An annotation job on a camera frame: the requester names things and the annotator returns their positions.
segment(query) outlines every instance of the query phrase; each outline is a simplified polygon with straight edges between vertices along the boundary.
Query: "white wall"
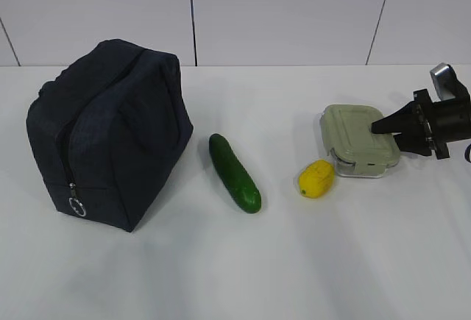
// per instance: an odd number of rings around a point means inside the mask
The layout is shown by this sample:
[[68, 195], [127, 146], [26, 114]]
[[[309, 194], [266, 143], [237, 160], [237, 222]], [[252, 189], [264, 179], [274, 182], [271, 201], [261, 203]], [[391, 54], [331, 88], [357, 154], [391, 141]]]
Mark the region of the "white wall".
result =
[[201, 65], [364, 64], [383, 0], [194, 0]]
[[69, 64], [109, 38], [194, 65], [189, 0], [0, 0], [0, 16], [22, 65]]
[[[369, 64], [471, 63], [471, 0], [386, 0]], [[357, 65], [383, 0], [194, 0], [199, 65]], [[123, 38], [194, 65], [190, 0], [0, 0], [22, 65]], [[15, 65], [0, 32], [0, 65]]]
[[371, 64], [471, 63], [471, 0], [387, 0]]
[[4, 30], [0, 26], [0, 66], [17, 65], [13, 51], [8, 44]]

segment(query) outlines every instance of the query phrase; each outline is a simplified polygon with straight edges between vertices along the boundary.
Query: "glass food container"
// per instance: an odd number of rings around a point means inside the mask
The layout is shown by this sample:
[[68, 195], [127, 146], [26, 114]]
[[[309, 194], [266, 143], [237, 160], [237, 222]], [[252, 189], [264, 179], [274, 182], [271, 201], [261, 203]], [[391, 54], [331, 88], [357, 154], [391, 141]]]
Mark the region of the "glass food container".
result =
[[338, 175], [382, 177], [397, 165], [400, 150], [391, 134], [372, 134], [371, 124], [383, 118], [374, 107], [334, 104], [320, 119], [322, 141]]

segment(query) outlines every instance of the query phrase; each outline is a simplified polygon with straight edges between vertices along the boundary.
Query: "bag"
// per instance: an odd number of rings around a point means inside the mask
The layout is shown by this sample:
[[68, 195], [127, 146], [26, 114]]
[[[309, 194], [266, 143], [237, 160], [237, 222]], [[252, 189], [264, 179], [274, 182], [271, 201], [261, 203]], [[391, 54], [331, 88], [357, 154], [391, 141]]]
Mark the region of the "bag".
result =
[[39, 91], [29, 142], [58, 211], [131, 232], [193, 132], [173, 54], [100, 43]]

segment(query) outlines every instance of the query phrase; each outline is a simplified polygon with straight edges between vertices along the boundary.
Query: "zipper pull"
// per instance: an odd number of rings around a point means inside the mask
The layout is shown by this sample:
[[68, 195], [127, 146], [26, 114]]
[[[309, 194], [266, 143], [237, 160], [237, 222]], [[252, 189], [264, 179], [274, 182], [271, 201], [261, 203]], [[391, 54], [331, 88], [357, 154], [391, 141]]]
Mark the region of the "zipper pull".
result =
[[72, 196], [68, 199], [68, 204], [71, 206], [72, 210], [74, 210], [77, 215], [79, 215], [80, 217], [85, 217], [87, 215], [87, 211], [83, 203], [81, 203], [79, 200], [77, 191], [75, 190], [76, 185], [71, 182], [68, 186], [71, 189]]
[[71, 195], [74, 199], [78, 199], [79, 197], [77, 196], [77, 192], [75, 191], [75, 187], [76, 185], [74, 183], [70, 183], [69, 185], [69, 188], [71, 189]]

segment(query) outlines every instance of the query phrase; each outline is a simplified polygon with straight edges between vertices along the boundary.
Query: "zipper ring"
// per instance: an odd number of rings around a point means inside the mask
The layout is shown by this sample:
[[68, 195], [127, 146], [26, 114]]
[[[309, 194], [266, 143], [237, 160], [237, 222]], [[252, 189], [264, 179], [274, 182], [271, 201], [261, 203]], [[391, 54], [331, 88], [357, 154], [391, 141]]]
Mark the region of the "zipper ring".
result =
[[74, 212], [80, 217], [85, 217], [87, 215], [87, 210], [85, 209], [85, 206], [78, 199], [74, 197], [69, 197], [68, 204], [71, 206], [72, 210], [74, 210]]

